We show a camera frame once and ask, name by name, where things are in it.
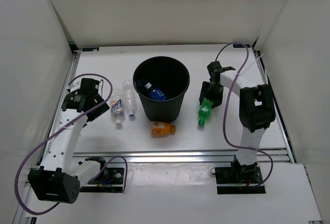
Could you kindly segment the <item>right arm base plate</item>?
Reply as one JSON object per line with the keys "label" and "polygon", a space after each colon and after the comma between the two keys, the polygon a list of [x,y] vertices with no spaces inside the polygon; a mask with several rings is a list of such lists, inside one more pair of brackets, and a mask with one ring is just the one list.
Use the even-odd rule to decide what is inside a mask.
{"label": "right arm base plate", "polygon": [[216,177],[218,195],[265,194],[261,170],[255,162],[241,166],[238,161],[229,167],[213,167],[210,174]]}

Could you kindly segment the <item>clear bottle blue label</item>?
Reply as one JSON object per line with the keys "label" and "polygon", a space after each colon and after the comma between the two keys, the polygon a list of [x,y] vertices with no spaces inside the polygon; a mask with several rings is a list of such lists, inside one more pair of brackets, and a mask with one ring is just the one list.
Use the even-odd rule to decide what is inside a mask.
{"label": "clear bottle blue label", "polygon": [[146,83],[144,85],[147,90],[147,96],[155,101],[165,101],[167,100],[166,95],[157,87],[153,86],[151,83]]}

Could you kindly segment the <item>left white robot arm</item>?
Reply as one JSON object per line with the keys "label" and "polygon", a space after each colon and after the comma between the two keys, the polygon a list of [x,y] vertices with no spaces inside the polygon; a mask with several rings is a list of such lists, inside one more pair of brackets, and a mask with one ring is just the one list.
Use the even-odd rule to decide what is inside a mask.
{"label": "left white robot arm", "polygon": [[76,166],[71,165],[82,129],[109,110],[98,92],[99,84],[96,79],[82,78],[65,96],[60,134],[52,139],[39,169],[32,169],[28,175],[39,200],[74,203],[82,186],[107,180],[108,170],[102,157],[88,157]]}

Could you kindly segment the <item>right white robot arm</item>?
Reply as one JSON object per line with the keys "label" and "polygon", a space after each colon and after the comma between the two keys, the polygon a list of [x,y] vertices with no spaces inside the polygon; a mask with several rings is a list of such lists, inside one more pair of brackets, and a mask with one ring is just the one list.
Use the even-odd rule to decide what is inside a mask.
{"label": "right white robot arm", "polygon": [[267,84],[258,85],[249,81],[233,67],[222,67],[218,61],[211,62],[207,70],[210,79],[202,83],[198,126],[203,127],[211,111],[222,104],[224,88],[239,97],[239,119],[243,132],[233,161],[232,178],[242,183],[255,169],[261,138],[275,120],[272,90]]}

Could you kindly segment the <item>green soda bottle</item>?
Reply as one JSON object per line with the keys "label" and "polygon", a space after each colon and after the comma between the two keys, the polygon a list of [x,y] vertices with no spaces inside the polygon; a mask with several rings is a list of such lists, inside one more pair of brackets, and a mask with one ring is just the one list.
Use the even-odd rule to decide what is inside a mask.
{"label": "green soda bottle", "polygon": [[212,109],[213,109],[213,102],[207,98],[204,98],[200,105],[199,111],[198,111],[198,117],[199,117],[198,126],[199,127],[204,127],[205,124],[208,122],[208,120],[211,116]]}

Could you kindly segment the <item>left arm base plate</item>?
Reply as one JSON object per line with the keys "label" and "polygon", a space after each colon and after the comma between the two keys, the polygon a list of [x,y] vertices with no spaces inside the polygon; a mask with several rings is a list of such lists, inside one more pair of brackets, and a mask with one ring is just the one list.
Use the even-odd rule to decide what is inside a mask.
{"label": "left arm base plate", "polygon": [[125,179],[125,168],[107,168],[105,181],[93,181],[80,188],[81,193],[122,193]]}

